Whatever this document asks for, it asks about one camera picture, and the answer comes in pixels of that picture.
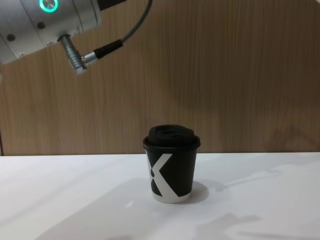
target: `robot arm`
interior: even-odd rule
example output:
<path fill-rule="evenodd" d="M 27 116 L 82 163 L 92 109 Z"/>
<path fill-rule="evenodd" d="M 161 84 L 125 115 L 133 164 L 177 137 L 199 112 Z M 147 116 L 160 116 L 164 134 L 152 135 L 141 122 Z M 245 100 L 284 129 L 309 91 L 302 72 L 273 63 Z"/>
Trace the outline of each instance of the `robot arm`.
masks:
<path fill-rule="evenodd" d="M 81 56 L 71 37 L 101 24 L 100 12 L 126 0 L 0 0 L 0 64 L 60 42 L 77 74 L 87 65 L 122 47 L 146 18 L 152 0 L 138 24 L 123 39 Z"/>

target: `white cup base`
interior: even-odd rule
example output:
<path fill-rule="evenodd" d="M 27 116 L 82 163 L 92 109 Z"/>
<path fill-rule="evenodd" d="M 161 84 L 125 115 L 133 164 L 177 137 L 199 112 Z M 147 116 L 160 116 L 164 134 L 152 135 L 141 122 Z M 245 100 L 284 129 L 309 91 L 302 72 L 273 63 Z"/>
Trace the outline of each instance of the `white cup base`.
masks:
<path fill-rule="evenodd" d="M 177 197 L 175 199 L 169 199 L 169 198 L 165 198 L 163 196 L 159 196 L 159 195 L 155 194 L 154 192 L 152 192 L 153 198 L 155 200 L 162 202 L 162 203 L 165 203 L 165 204 L 178 204 L 178 203 L 184 202 L 190 197 L 190 194 L 191 193 L 184 195 L 184 196 Z"/>

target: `black cable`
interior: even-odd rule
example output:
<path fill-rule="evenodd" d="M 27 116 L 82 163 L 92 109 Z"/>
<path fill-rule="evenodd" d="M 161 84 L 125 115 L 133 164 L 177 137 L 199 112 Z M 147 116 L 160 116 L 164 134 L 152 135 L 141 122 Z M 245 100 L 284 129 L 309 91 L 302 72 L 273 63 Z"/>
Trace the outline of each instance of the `black cable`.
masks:
<path fill-rule="evenodd" d="M 0 156 L 4 156 L 5 155 L 3 144 L 2 144 L 1 132 L 0 132 L 0 152 L 1 152 Z"/>
<path fill-rule="evenodd" d="M 145 10 L 141 16 L 141 18 L 139 19 L 139 21 L 137 22 L 137 24 L 122 38 L 119 40 L 116 40 L 112 43 L 109 43 L 103 47 L 97 48 L 94 50 L 94 53 L 96 55 L 96 57 L 98 59 L 102 59 L 104 56 L 112 53 L 113 51 L 121 48 L 123 46 L 123 43 L 125 41 L 127 41 L 138 29 L 139 27 L 142 25 L 142 23 L 145 21 L 146 17 L 148 16 L 148 13 L 151 9 L 153 0 L 148 0 L 148 3 L 145 7 Z"/>
<path fill-rule="evenodd" d="M 148 16 L 148 13 L 151 9 L 153 0 L 148 0 L 148 3 L 145 7 L 144 13 L 142 14 L 141 18 L 139 19 L 139 21 L 137 22 L 137 24 L 131 29 L 131 31 L 129 31 L 127 33 L 127 35 L 125 35 L 121 41 L 124 43 L 125 41 L 127 41 L 137 30 L 138 28 L 140 28 L 140 26 L 142 25 L 142 23 L 145 21 L 146 17 Z"/>

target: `green led ring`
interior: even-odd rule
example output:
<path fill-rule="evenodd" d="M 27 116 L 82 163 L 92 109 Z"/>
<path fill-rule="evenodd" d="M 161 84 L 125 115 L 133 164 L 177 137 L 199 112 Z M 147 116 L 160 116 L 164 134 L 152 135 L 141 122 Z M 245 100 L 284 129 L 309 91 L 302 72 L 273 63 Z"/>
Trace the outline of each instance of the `green led ring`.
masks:
<path fill-rule="evenodd" d="M 45 5 L 44 5 L 44 0 L 39 0 L 39 5 L 40 5 L 40 8 L 47 12 L 47 13 L 53 13 L 55 12 L 57 9 L 58 9 L 58 6 L 59 6 L 59 2 L 58 0 L 54 0 L 54 7 L 49 9 L 47 8 Z"/>

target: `cable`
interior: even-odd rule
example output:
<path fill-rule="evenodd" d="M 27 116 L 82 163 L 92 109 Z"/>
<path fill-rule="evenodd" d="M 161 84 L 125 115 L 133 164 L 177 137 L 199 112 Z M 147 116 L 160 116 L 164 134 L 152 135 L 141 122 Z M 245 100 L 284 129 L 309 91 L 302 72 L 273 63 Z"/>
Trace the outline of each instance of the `cable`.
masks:
<path fill-rule="evenodd" d="M 125 35 L 121 41 L 122 43 L 124 43 L 125 41 L 127 41 L 137 30 L 138 28 L 140 28 L 140 26 L 142 25 L 142 23 L 145 21 L 146 17 L 148 16 L 148 13 L 151 9 L 153 0 L 148 0 L 148 3 L 145 7 L 144 13 L 142 14 L 141 18 L 139 19 L 139 21 L 137 22 L 137 24 L 131 29 L 131 31 L 129 31 L 127 33 L 127 35 Z"/>
<path fill-rule="evenodd" d="M 139 21 L 137 22 L 137 24 L 122 38 L 119 40 L 116 40 L 112 43 L 109 43 L 103 47 L 97 48 L 95 49 L 94 55 L 92 53 L 89 53 L 87 55 L 85 55 L 83 57 L 84 59 L 84 63 L 86 65 L 89 65 L 91 63 L 94 63 L 97 59 L 102 59 L 104 56 L 112 53 L 113 51 L 121 48 L 123 46 L 123 43 L 126 42 L 138 29 L 139 27 L 142 25 L 142 23 L 145 21 L 146 17 L 148 16 L 148 13 L 151 9 L 153 0 L 148 0 L 148 3 L 145 7 L 145 10 L 141 16 L 141 18 L 139 19 Z"/>
<path fill-rule="evenodd" d="M 1 132 L 0 132 L 0 156 L 4 156 L 4 148 L 3 148 L 3 144 L 2 144 L 2 138 L 1 138 Z"/>

